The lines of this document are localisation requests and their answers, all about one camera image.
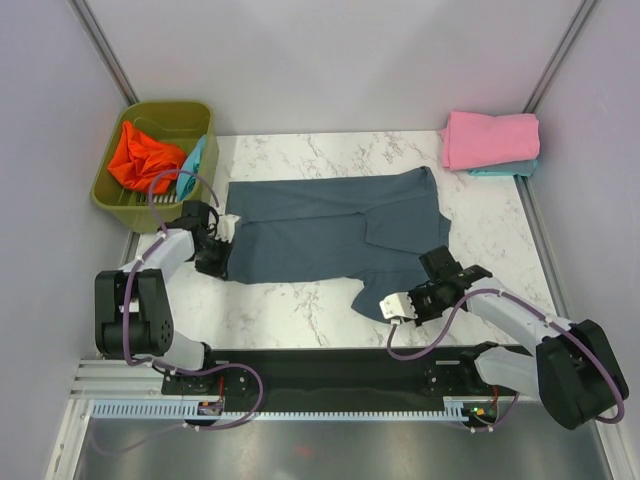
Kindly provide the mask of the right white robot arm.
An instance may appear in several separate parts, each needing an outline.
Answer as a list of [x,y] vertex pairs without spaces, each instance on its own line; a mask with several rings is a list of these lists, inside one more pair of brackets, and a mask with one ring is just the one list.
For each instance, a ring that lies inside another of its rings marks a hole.
[[516,352],[484,342],[460,356],[458,381],[477,394],[490,385],[539,400],[562,427],[596,420],[619,423],[629,387],[603,328],[544,312],[509,290],[479,265],[467,268],[446,247],[421,256],[428,280],[408,294],[416,324],[461,310],[486,320],[516,340]]

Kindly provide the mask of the grey-blue t shirt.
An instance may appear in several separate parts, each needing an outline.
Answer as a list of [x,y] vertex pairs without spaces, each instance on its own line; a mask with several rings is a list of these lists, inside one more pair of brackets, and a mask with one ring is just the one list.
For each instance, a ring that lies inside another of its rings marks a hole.
[[427,167],[384,176],[233,182],[239,217],[228,278],[242,284],[362,283],[351,307],[382,320],[380,301],[427,282],[420,256],[449,243]]

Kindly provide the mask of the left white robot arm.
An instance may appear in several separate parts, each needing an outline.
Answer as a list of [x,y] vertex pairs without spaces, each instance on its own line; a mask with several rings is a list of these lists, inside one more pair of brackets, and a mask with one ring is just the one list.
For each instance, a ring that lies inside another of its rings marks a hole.
[[206,360],[209,346],[176,330],[167,283],[188,262],[199,273],[225,279],[239,221],[203,201],[187,201],[141,255],[100,272],[94,282],[97,350],[130,366],[150,363],[185,373],[198,393],[215,389],[220,371]]

